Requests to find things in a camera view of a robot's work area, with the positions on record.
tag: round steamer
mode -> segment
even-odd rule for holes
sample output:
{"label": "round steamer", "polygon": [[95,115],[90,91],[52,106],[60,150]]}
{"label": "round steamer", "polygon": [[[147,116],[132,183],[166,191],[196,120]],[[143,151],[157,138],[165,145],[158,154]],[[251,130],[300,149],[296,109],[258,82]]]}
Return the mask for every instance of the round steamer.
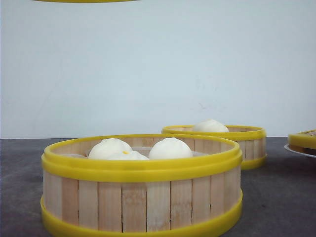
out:
{"label": "round steamer", "polygon": [[226,127],[229,132],[195,132],[192,131],[193,125],[176,125],[164,127],[162,133],[216,136],[233,140],[239,143],[242,151],[242,170],[262,166],[267,157],[265,130],[252,126],[226,125]]}
{"label": "round steamer", "polygon": [[[195,157],[92,160],[106,138],[119,138],[147,155],[166,138],[184,141]],[[42,220],[56,237],[216,237],[240,218],[241,151],[217,137],[151,134],[59,142],[42,155]]]}

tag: white backdrop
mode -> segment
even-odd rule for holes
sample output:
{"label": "white backdrop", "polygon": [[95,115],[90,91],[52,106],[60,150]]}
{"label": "white backdrop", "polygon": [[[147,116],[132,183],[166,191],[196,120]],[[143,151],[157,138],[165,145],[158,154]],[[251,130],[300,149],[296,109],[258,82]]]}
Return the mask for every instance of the white backdrop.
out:
{"label": "white backdrop", "polygon": [[214,118],[316,128],[316,1],[1,1],[2,138]]}

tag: white plate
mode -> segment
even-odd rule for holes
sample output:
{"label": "white plate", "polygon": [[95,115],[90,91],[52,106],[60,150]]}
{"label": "white plate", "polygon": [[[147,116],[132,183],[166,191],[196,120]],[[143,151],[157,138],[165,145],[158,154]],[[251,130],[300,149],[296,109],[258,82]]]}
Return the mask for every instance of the white plate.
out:
{"label": "white plate", "polygon": [[304,156],[306,156],[306,157],[316,158],[316,156],[314,156],[314,155],[310,155],[310,154],[306,154],[306,153],[294,151],[294,150],[290,149],[290,148],[288,147],[288,145],[289,145],[289,144],[286,144],[286,145],[284,146],[284,148],[285,148],[286,150],[288,150],[289,152],[293,152],[293,153],[296,153],[296,154],[304,155]]}

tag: yellow plastic rim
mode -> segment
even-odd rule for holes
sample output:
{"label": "yellow plastic rim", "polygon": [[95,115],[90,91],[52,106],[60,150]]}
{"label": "yellow plastic rim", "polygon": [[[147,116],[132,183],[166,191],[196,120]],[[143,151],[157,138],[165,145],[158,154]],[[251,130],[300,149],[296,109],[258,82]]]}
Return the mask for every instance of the yellow plastic rim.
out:
{"label": "yellow plastic rim", "polygon": [[[127,137],[178,137],[214,140],[227,143],[233,148],[217,154],[165,160],[93,160],[57,155],[54,149],[89,140]],[[173,135],[173,134],[136,134],[79,138],[52,144],[45,148],[42,167],[47,172],[72,179],[99,182],[155,182],[193,179],[222,173],[241,164],[239,144],[223,138]]]}
{"label": "yellow plastic rim", "polygon": [[308,132],[316,132],[316,129],[288,135],[289,144],[297,147],[316,149],[316,136],[306,134]]}
{"label": "yellow plastic rim", "polygon": [[248,170],[248,169],[259,168],[260,166],[264,165],[264,163],[266,162],[266,159],[267,159],[267,155],[258,159],[243,160],[241,163],[241,169]]}
{"label": "yellow plastic rim", "polygon": [[240,127],[240,128],[251,128],[255,131],[248,132],[195,132],[195,131],[177,131],[174,130],[178,127],[193,127],[194,125],[174,125],[166,126],[162,129],[162,133],[171,134],[191,134],[191,135],[202,135],[202,136],[215,136],[226,138],[233,141],[249,141],[266,137],[266,132],[261,127],[252,126],[239,126],[239,125],[226,125],[226,127]]}
{"label": "yellow plastic rim", "polygon": [[136,0],[35,0],[35,1],[70,2],[70,3],[98,3],[98,2],[136,1]]}
{"label": "yellow plastic rim", "polygon": [[119,233],[87,229],[65,223],[50,214],[40,199],[42,221],[55,237],[217,237],[233,227],[241,216],[242,191],[238,203],[229,211],[210,221],[168,231]]}

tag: gray countertop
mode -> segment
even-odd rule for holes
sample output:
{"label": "gray countertop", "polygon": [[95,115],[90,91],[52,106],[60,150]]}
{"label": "gray countertop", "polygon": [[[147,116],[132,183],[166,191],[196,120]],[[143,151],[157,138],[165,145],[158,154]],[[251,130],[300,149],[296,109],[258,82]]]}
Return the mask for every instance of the gray countertop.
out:
{"label": "gray countertop", "polygon": [[[48,237],[40,217],[46,146],[62,139],[1,140],[1,237]],[[242,171],[243,214],[224,237],[316,236],[316,159],[267,138],[265,166]]]}

